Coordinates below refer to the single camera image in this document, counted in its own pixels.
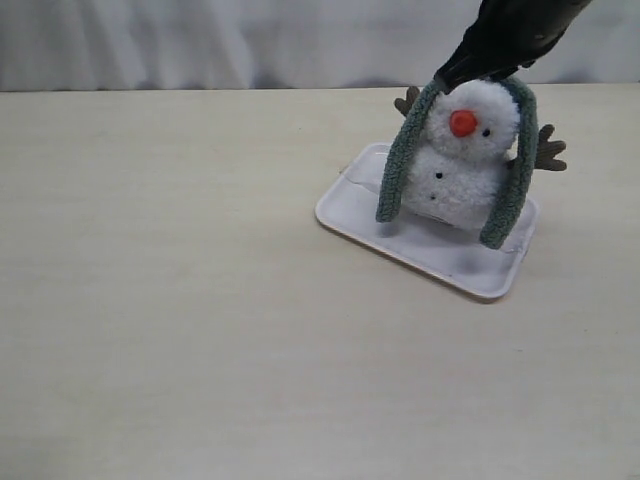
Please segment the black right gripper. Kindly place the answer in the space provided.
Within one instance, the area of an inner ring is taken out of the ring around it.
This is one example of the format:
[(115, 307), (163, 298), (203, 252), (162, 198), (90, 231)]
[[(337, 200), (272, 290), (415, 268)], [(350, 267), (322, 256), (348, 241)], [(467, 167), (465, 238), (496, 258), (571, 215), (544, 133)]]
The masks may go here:
[(590, 0), (483, 1), (433, 80), (446, 93), (476, 79), (500, 81), (547, 55)]

